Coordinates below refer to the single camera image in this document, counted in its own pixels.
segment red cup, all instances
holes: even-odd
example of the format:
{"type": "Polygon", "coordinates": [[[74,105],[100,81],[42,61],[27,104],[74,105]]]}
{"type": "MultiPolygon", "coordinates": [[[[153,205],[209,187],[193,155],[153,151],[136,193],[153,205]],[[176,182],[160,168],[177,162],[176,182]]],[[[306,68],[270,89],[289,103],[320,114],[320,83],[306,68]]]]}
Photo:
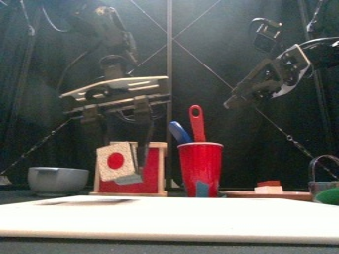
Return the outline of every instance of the red cup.
{"type": "Polygon", "coordinates": [[[177,148],[186,197],[217,197],[224,146],[194,142],[177,148]]]}

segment white board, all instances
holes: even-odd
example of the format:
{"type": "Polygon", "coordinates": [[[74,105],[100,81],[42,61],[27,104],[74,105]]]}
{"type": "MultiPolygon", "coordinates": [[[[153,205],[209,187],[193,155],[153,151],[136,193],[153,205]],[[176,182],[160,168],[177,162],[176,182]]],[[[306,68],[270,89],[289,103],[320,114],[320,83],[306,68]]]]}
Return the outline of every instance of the white board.
{"type": "Polygon", "coordinates": [[[339,245],[339,207],[286,199],[89,195],[0,214],[5,237],[339,245]]]}

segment gray bowl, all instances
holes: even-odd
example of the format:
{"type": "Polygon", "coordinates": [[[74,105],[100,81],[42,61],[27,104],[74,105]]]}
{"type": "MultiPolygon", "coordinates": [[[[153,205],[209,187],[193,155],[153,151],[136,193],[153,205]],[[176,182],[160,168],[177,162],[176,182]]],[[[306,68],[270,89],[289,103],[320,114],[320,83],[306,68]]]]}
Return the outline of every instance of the gray bowl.
{"type": "Polygon", "coordinates": [[[86,184],[88,170],[30,167],[27,185],[38,196],[64,196],[78,193],[86,184]]]}

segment utensil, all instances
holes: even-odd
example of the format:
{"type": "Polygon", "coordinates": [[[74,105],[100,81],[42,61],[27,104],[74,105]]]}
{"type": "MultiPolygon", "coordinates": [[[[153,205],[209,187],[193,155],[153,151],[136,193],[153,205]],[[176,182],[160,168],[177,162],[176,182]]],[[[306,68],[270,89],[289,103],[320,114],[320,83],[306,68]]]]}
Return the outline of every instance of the utensil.
{"type": "Polygon", "coordinates": [[[172,135],[174,136],[178,145],[193,142],[192,138],[189,137],[186,131],[184,130],[178,122],[172,121],[168,124],[168,129],[172,135]]]}
{"type": "Polygon", "coordinates": [[[205,127],[204,127],[204,113],[202,108],[198,105],[193,105],[189,108],[189,119],[194,134],[196,142],[205,142],[205,127]]]}

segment metal pole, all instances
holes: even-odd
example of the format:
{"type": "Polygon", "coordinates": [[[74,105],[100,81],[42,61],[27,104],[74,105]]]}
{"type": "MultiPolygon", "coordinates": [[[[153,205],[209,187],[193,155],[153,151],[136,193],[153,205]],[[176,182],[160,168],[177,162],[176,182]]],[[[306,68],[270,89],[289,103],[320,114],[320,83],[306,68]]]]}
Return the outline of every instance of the metal pole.
{"type": "MultiPolygon", "coordinates": [[[[172,95],[172,62],[173,62],[173,2],[166,0],[166,76],[168,87],[172,95]]],[[[166,121],[165,121],[165,141],[166,141],[166,160],[165,160],[165,189],[172,188],[172,135],[166,129],[169,122],[172,121],[172,102],[166,104],[166,121]]]]}
{"type": "MultiPolygon", "coordinates": [[[[313,38],[309,35],[309,33],[306,32],[306,24],[309,23],[310,19],[309,19],[309,16],[308,16],[305,0],[297,0],[297,4],[298,4],[298,10],[300,10],[301,24],[302,24],[302,29],[304,29],[304,37],[305,37],[305,40],[309,41],[313,38]]],[[[318,103],[320,114],[321,114],[321,122],[322,122],[322,128],[324,128],[324,138],[325,138],[326,149],[328,149],[328,152],[330,154],[333,154],[334,153],[333,135],[332,135],[332,130],[330,130],[330,120],[329,120],[329,115],[328,115],[328,106],[326,106],[326,103],[325,103],[322,82],[321,82],[321,76],[320,76],[318,71],[313,72],[313,83],[314,83],[317,103],[318,103]]]]}
{"type": "Polygon", "coordinates": [[[31,26],[27,22],[27,19],[25,20],[25,29],[26,29],[26,47],[25,47],[25,52],[22,55],[22,63],[21,63],[21,69],[17,77],[17,82],[15,82],[15,93],[13,96],[13,106],[10,108],[10,115],[7,118],[7,124],[5,126],[5,131],[3,131],[3,146],[2,150],[5,151],[3,153],[9,153],[9,144],[10,144],[10,138],[13,137],[14,133],[14,124],[17,122],[17,115],[18,115],[18,110],[21,106],[21,100],[22,100],[22,94],[23,94],[23,88],[26,86],[26,77],[27,77],[27,70],[29,70],[29,65],[30,65],[30,60],[31,60],[31,53],[34,49],[34,44],[35,44],[35,39],[37,39],[37,31],[38,31],[38,26],[39,26],[39,19],[41,19],[41,8],[39,6],[33,6],[31,8],[33,11],[33,21],[31,21],[31,26]]]}

